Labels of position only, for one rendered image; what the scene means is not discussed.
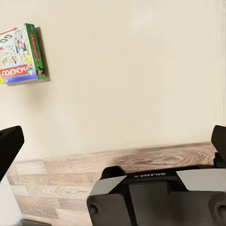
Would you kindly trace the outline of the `board game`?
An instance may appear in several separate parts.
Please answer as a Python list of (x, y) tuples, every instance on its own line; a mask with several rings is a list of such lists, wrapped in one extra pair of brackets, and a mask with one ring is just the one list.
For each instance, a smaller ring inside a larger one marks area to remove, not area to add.
[(0, 84), (45, 78), (35, 25), (0, 32)]

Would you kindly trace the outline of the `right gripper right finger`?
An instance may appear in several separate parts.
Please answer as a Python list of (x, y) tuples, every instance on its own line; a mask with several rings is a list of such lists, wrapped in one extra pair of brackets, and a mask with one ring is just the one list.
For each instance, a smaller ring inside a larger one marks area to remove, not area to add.
[(226, 163), (226, 127), (216, 125), (212, 132), (211, 143)]

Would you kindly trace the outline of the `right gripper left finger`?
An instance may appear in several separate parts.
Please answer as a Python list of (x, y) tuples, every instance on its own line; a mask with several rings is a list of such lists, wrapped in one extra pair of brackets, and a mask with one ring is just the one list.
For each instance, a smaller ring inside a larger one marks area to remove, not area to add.
[(24, 133), (20, 125), (0, 130), (0, 181), (24, 145)]

